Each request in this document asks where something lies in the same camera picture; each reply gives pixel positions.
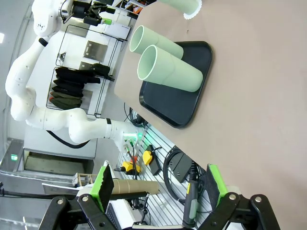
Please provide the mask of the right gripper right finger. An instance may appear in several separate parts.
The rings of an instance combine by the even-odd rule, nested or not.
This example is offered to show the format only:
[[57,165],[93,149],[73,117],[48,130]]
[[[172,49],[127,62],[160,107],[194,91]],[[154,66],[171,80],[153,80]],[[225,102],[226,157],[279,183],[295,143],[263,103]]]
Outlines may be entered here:
[[205,188],[212,211],[203,222],[205,230],[225,230],[231,223],[239,223],[244,230],[279,230],[273,208],[263,194],[247,199],[229,192],[217,165],[208,164]]

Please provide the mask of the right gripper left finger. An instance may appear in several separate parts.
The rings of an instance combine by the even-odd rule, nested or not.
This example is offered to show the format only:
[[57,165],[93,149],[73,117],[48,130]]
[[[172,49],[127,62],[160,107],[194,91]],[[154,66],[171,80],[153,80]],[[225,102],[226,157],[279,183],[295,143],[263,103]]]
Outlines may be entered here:
[[114,182],[109,165],[103,166],[90,192],[81,192],[73,199],[56,196],[42,219],[43,230],[75,230],[80,224],[88,224],[92,230],[115,226],[105,212],[111,199]]

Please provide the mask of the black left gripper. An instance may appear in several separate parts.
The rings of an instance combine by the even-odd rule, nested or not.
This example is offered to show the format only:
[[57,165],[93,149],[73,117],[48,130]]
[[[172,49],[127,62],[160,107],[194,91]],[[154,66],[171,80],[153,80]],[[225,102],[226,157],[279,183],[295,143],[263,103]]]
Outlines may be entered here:
[[107,24],[111,25],[112,20],[109,18],[101,18],[99,13],[115,13],[115,9],[108,7],[106,4],[95,1],[94,3],[85,1],[74,1],[72,8],[72,16],[83,19],[85,24]]

